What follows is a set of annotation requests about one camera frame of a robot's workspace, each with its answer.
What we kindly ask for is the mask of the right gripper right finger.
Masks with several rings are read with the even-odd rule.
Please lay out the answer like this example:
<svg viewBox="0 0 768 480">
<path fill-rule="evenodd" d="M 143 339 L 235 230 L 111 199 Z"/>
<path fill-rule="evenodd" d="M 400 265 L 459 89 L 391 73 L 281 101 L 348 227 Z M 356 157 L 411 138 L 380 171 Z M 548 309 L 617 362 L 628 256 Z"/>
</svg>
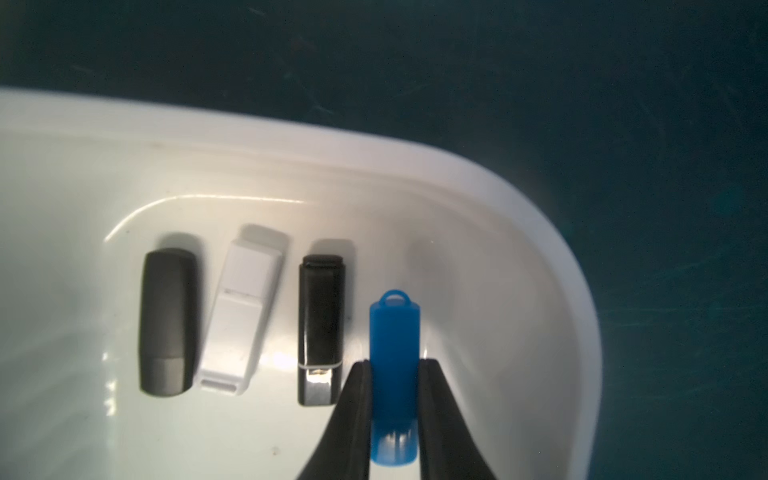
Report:
<svg viewBox="0 0 768 480">
<path fill-rule="evenodd" d="M 495 479 L 477 448 L 435 359 L 418 366 L 418 438 L 422 479 Z"/>
</svg>

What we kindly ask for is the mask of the black white usb drive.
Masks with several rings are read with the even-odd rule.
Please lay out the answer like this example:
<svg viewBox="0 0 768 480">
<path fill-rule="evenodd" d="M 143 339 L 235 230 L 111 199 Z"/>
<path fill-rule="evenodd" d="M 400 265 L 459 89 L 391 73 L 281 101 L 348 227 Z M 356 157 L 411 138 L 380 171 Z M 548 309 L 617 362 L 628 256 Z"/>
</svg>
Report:
<svg viewBox="0 0 768 480">
<path fill-rule="evenodd" d="M 337 402 L 342 377 L 345 265 L 338 255 L 312 254 L 299 268 L 298 402 Z"/>
</svg>

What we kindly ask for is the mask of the matte black usb drive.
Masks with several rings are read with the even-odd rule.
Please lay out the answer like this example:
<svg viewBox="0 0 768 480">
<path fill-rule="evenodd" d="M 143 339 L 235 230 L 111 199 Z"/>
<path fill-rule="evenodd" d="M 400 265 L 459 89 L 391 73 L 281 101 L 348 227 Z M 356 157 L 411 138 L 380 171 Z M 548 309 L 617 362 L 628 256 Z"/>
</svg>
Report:
<svg viewBox="0 0 768 480">
<path fill-rule="evenodd" d="M 147 253 L 138 346 L 143 392 L 173 397 L 191 387 L 198 348 L 198 310 L 195 255 L 180 248 Z"/>
</svg>

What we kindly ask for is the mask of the blue usb drive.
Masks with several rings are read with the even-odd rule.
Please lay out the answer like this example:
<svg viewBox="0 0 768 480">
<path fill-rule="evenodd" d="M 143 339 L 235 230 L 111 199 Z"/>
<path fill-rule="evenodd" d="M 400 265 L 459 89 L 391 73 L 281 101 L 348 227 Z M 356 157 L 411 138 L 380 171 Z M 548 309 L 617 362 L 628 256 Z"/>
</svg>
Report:
<svg viewBox="0 0 768 480">
<path fill-rule="evenodd" d="M 417 457 L 420 330 L 420 306 L 403 291 L 387 291 L 370 307 L 371 460 L 381 466 Z"/>
</svg>

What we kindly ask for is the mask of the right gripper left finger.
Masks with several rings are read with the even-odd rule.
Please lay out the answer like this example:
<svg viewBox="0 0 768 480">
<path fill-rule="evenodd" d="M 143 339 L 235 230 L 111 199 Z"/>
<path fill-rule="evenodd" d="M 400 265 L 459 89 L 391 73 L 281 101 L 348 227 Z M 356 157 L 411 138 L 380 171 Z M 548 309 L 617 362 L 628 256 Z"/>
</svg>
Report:
<svg viewBox="0 0 768 480">
<path fill-rule="evenodd" d="M 356 362 L 325 431 L 298 479 L 368 480 L 370 475 L 372 367 Z"/>
</svg>

